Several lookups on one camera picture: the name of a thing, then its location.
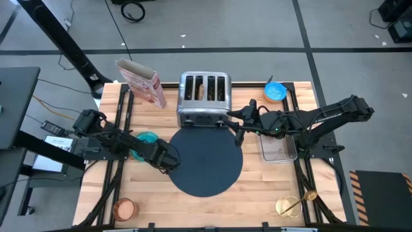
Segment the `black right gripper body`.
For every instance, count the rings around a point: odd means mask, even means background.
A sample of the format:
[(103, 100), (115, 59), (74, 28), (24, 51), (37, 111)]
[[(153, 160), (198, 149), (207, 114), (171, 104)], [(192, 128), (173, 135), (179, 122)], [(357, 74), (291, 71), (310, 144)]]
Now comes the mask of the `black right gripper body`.
[(258, 131), (260, 133), (266, 132), (262, 126), (257, 101), (255, 99), (251, 99), (249, 104), (243, 109), (243, 129), (246, 131)]

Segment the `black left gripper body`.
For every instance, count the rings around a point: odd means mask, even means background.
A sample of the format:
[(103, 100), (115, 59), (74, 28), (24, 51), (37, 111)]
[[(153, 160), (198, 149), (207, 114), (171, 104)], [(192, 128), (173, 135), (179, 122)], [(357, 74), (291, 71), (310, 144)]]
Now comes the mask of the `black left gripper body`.
[(146, 162), (162, 174), (168, 174), (181, 164), (181, 158), (172, 144), (158, 139), (146, 145)]

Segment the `teal clear plastic plate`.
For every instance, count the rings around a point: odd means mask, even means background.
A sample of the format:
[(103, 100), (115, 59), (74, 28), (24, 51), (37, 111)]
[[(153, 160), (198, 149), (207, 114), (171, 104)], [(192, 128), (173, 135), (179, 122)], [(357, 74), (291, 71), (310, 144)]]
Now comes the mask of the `teal clear plastic plate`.
[[(151, 131), (143, 131), (143, 132), (135, 135), (135, 137), (136, 137), (138, 140), (142, 140), (142, 141), (148, 142), (148, 143), (154, 143), (154, 142), (156, 142), (156, 141), (159, 139), (159, 136), (158, 136), (157, 134), (151, 132)], [(140, 157), (140, 156), (138, 155), (138, 152), (137, 152), (137, 151), (135, 151), (135, 150), (130, 150), (130, 154), (131, 154), (131, 156), (132, 156), (135, 160), (137, 160), (137, 161), (139, 161), (139, 162), (143, 162), (143, 161), (144, 161), (144, 158)]]

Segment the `orange patterned bowl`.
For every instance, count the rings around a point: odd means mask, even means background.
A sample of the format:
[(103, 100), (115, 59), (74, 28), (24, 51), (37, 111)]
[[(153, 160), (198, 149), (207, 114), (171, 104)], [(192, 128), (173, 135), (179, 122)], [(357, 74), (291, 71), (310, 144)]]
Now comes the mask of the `orange patterned bowl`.
[(263, 93), (270, 102), (282, 101), (286, 98), (287, 88), (279, 82), (268, 82), (264, 87)]

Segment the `copper faceted cup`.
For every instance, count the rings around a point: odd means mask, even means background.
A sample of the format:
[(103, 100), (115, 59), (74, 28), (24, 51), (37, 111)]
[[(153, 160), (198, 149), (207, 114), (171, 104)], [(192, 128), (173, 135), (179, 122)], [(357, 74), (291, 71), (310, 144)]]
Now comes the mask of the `copper faceted cup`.
[(139, 205), (129, 198), (119, 199), (113, 206), (113, 218), (118, 222), (125, 222), (139, 213)]

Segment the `pink cereal box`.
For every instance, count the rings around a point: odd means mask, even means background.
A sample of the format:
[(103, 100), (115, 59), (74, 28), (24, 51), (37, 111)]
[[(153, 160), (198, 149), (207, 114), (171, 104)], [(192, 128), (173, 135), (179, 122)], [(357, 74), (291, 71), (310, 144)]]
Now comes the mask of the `pink cereal box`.
[(117, 61), (116, 66), (136, 97), (165, 108), (167, 101), (156, 71), (129, 59)]

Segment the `gold spoon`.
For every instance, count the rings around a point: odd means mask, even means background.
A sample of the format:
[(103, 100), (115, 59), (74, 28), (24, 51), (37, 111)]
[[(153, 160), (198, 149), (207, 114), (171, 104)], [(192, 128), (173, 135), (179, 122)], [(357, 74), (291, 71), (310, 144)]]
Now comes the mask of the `gold spoon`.
[(288, 208), (282, 209), (280, 215), (286, 214), (287, 212), (292, 210), (294, 207), (296, 207), (298, 204), (300, 204), (304, 200), (309, 200), (309, 201), (315, 200), (317, 196), (318, 194), (316, 190), (307, 191), (299, 200), (297, 200), (293, 204), (290, 204)]

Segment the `silver four-slot toaster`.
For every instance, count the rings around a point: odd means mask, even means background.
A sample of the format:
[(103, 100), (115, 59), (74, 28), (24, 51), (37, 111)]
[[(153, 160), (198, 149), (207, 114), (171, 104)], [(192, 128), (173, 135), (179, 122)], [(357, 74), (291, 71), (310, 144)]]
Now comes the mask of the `silver four-slot toaster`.
[[(204, 85), (203, 100), (197, 88)], [(222, 127), (232, 110), (231, 76), (224, 72), (184, 72), (178, 90), (177, 118), (180, 127)]]

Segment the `dark blue round placemat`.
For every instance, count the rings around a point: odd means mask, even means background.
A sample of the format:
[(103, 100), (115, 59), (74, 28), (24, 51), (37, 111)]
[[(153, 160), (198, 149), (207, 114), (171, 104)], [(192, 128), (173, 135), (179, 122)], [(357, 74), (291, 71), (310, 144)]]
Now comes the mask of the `dark blue round placemat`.
[(181, 164), (169, 177), (181, 191), (195, 197), (223, 193), (237, 181), (243, 154), (228, 129), (189, 128), (178, 130), (170, 140)]

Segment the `black power adapter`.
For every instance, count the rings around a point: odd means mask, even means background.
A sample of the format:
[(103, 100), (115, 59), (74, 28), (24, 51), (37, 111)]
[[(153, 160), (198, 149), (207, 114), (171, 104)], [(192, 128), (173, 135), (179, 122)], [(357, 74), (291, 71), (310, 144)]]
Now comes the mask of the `black power adapter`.
[(66, 135), (66, 130), (64, 128), (61, 128), (60, 126), (57, 126), (56, 124), (50, 121), (44, 121), (41, 125), (41, 129), (55, 136), (61, 137)]

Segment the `white paper booklet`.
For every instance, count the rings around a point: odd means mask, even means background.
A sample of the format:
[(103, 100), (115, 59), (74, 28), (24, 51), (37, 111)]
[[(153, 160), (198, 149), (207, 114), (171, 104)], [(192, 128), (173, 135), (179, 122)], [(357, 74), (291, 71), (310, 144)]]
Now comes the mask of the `white paper booklet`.
[[(55, 137), (51, 135), (47, 135), (44, 138), (44, 142), (68, 152), (73, 151), (73, 141), (74, 139)], [(42, 155), (36, 155), (33, 163), (33, 169), (66, 174), (68, 165), (54, 161)]]

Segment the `black mat with hazard stripes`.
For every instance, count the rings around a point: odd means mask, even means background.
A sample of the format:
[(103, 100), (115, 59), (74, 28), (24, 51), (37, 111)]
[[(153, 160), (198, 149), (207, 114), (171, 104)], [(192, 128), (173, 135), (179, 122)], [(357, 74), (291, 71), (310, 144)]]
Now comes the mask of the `black mat with hazard stripes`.
[(412, 230), (412, 178), (359, 170), (349, 176), (360, 225)]

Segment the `black floor stand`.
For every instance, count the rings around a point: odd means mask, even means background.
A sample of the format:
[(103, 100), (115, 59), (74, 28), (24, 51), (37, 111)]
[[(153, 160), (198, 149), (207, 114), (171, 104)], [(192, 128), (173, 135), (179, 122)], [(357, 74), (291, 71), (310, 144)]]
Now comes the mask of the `black floor stand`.
[(104, 77), (95, 68), (42, 0), (17, 0), (17, 2), (81, 74), (90, 88), (92, 97), (101, 99), (104, 85), (112, 83), (112, 80)]

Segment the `black desk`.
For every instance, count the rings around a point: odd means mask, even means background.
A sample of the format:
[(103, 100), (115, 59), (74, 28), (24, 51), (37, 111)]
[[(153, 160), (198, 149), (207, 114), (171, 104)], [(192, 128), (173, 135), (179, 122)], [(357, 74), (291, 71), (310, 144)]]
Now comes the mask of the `black desk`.
[(0, 68), (0, 226), (28, 151), (83, 170), (84, 159), (21, 131), (40, 68)]

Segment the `black equipment box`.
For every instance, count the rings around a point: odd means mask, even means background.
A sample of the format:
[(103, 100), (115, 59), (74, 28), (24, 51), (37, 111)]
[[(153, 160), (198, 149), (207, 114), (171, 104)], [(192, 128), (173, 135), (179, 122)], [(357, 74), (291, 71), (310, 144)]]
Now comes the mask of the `black equipment box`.
[(384, 0), (378, 12), (394, 43), (412, 43), (412, 0)]

